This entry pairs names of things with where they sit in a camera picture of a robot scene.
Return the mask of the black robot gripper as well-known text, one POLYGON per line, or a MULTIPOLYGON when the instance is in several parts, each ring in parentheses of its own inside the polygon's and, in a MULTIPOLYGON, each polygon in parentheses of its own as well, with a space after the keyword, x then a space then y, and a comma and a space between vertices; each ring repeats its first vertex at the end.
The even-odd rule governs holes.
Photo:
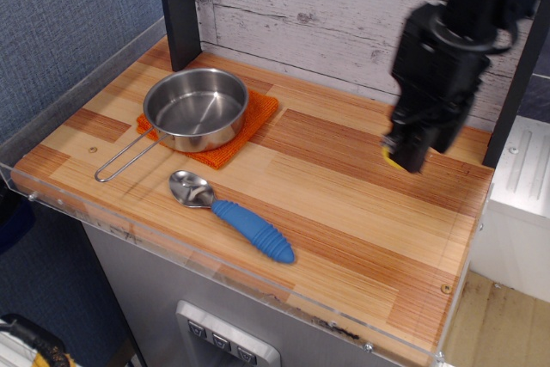
POLYGON ((442 11, 442 5, 426 3, 409 15, 392 69, 400 98, 384 146, 412 174, 421 170, 430 147, 444 153, 454 143, 490 64, 485 54, 444 36, 442 11))

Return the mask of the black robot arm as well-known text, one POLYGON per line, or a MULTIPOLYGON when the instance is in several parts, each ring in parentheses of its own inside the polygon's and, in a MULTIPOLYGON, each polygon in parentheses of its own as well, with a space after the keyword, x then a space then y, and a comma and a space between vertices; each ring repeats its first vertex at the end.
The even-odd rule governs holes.
POLYGON ((535 13, 538 0, 447 0, 426 3, 407 18, 392 76, 400 97, 382 140, 383 155, 417 173, 429 149, 444 153, 463 127, 492 55, 517 40, 517 23, 535 13))

